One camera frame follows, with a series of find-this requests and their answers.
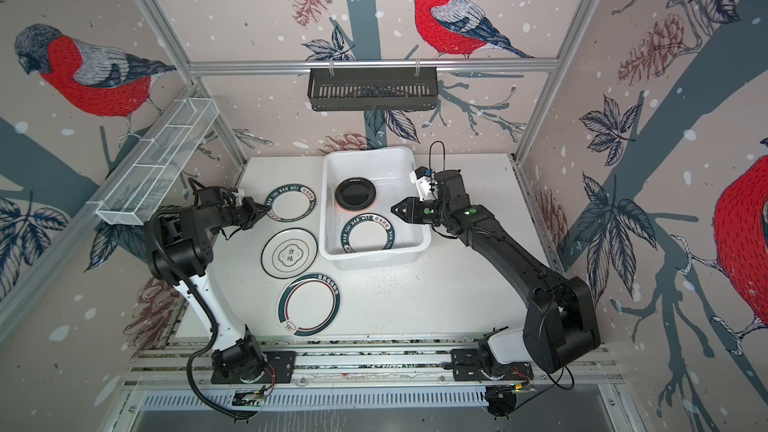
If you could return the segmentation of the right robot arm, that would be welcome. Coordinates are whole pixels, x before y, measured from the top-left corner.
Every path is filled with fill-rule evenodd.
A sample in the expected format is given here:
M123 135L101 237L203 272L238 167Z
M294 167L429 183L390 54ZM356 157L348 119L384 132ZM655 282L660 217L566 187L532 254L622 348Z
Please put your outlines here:
M517 362L533 362L552 374L602 344L589 286L565 278L535 258L483 205L473 204L458 170L421 166L409 174L416 197L391 207L403 222L442 227L486 259L526 305L520 330L508 327L478 341L477 367L491 378Z

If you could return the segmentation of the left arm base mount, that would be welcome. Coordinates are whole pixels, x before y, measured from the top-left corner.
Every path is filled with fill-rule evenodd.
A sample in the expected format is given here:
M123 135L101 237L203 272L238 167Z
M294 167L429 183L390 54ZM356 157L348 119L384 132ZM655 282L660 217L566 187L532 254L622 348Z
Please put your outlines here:
M288 384L295 362L296 353L292 351L268 351L259 358L234 349L217 351L212 356L211 382L216 385Z

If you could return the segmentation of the white plate black line pattern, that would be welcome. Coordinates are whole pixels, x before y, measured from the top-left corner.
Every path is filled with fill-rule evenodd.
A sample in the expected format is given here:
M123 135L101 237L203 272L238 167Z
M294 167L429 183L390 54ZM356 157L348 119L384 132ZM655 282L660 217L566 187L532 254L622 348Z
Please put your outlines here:
M318 255L318 241L308 230L289 228L272 236L262 249L261 267L275 279L292 279L309 270Z

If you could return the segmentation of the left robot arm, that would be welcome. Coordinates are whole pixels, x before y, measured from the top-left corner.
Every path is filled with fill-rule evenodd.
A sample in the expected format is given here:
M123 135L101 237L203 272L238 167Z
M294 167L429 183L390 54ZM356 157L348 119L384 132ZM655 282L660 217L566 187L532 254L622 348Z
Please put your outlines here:
M247 383L261 378L266 356L256 337L234 312L214 275L213 241L225 233L246 231L268 215L271 207L236 189L204 186L190 178L194 203L163 206L144 224L146 257L153 277L174 287L201 321L210 327L214 376L218 383Z

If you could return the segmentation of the orange plate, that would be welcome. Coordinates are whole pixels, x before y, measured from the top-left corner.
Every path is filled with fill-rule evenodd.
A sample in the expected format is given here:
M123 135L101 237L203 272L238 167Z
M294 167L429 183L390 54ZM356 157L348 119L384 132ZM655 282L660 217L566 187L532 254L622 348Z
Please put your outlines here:
M340 196L336 196L335 199L336 205L341 209L349 212L358 212L369 208L375 201L375 195L373 193L343 193Z

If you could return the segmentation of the white plate dark lettered rim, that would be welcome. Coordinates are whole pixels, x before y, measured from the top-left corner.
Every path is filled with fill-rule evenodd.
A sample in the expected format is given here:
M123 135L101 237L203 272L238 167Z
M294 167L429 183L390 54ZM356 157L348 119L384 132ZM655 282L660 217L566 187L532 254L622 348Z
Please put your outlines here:
M280 223L298 222L307 218L317 204L314 191L303 184L290 183L273 189L266 197L268 216Z

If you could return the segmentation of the white plate green lettered rim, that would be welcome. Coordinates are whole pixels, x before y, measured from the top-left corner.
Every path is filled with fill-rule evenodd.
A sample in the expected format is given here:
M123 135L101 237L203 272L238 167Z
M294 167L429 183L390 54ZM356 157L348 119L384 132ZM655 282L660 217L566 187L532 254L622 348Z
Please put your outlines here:
M391 222L380 214L363 213L351 218L342 228L340 244L345 253L359 253L392 249L395 230Z

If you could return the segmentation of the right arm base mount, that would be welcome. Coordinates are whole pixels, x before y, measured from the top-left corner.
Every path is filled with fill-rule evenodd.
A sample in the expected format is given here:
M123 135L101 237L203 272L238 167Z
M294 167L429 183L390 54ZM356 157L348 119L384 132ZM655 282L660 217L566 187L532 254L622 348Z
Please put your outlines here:
M483 349L452 349L450 359L442 367L451 371L457 382L533 380L533 371L528 362L500 364Z

